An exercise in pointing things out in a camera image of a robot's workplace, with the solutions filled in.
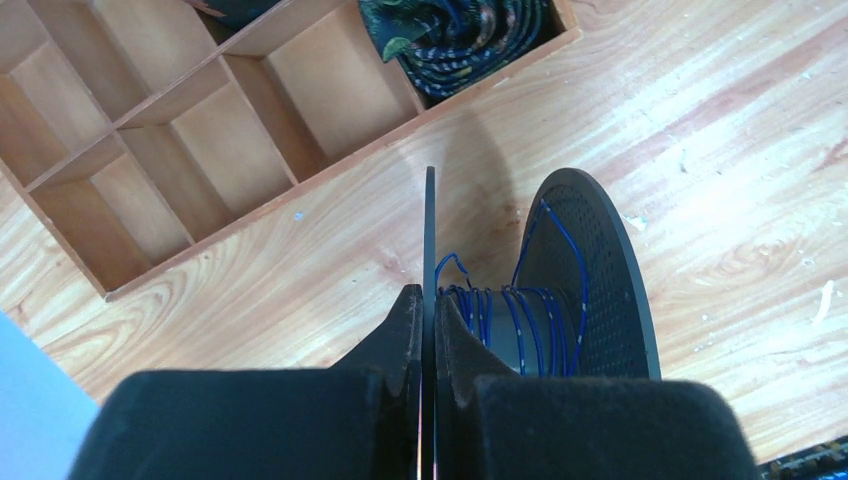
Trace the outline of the grey filament spool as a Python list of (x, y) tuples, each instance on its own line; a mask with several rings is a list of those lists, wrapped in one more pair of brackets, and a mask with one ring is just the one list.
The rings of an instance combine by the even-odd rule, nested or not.
[(438, 378), (435, 307), (449, 300), (470, 334), (522, 377), (657, 380), (659, 355), (635, 253), (611, 199), (587, 172), (550, 174), (529, 210), (508, 282), (442, 285), (456, 253), (436, 254), (436, 174), (424, 204), (421, 344), (421, 475), (437, 473)]

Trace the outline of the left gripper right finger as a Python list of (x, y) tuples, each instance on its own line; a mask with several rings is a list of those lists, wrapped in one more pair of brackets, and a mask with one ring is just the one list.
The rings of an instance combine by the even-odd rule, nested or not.
[(435, 307), (442, 479), (754, 479), (735, 414), (686, 381), (522, 377)]

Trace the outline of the rolled patterned tie bottom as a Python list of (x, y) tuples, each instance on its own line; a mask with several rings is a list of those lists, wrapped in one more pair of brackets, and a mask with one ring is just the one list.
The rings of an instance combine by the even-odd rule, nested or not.
[(381, 59), (413, 87), (445, 100), (531, 51), (552, 33), (545, 0), (360, 1)]

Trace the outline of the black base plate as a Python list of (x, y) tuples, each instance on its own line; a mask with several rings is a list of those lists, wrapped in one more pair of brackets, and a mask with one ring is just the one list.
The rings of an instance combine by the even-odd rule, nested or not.
[(758, 478), (847, 480), (847, 436), (763, 463)]

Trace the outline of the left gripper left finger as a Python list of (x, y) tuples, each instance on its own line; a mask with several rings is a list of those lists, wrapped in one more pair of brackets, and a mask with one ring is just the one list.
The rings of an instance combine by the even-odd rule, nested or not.
[(147, 370), (114, 389), (73, 479), (412, 479), (417, 285), (327, 368)]

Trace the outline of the rolled dark tie middle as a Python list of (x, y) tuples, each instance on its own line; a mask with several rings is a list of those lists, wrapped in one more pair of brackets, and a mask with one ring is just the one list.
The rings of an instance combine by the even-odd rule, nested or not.
[(185, 0), (230, 29), (239, 30), (280, 3), (280, 0)]

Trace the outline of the wooden compartment tray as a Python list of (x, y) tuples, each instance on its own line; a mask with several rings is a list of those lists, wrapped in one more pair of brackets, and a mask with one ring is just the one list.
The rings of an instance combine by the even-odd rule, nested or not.
[(106, 300), (457, 110), (581, 35), (570, 1), (522, 54), (439, 99), (371, 42), (355, 1), (5, 1), (1, 169)]

